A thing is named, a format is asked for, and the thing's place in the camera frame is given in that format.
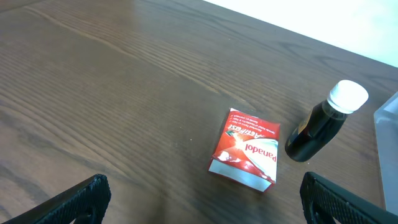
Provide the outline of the dark syrup bottle white cap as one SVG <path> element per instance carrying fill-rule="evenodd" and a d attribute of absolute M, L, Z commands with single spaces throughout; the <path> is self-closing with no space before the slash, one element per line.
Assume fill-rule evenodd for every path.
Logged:
<path fill-rule="evenodd" d="M 285 144 L 287 155 L 297 161 L 311 159 L 328 144 L 347 117 L 368 100 L 367 90 L 351 80 L 339 81 L 327 99 L 313 107 L 309 115 L 293 130 Z"/>

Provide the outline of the red Panadol box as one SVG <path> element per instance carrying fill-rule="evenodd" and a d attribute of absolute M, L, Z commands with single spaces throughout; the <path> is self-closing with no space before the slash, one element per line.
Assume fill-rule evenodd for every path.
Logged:
<path fill-rule="evenodd" d="M 231 108 L 208 170 L 265 192 L 277 181 L 280 124 Z"/>

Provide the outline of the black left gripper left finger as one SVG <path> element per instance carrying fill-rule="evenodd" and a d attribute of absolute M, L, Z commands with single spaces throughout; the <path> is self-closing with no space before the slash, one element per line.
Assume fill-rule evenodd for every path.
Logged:
<path fill-rule="evenodd" d="M 111 200 L 107 177 L 95 174 L 6 224 L 101 224 Z"/>

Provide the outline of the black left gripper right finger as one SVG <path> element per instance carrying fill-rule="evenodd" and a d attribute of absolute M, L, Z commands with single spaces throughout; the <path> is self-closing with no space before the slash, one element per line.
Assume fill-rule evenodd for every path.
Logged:
<path fill-rule="evenodd" d="M 397 215 L 383 210 L 314 172 L 300 187 L 303 214 L 309 224 L 390 224 Z"/>

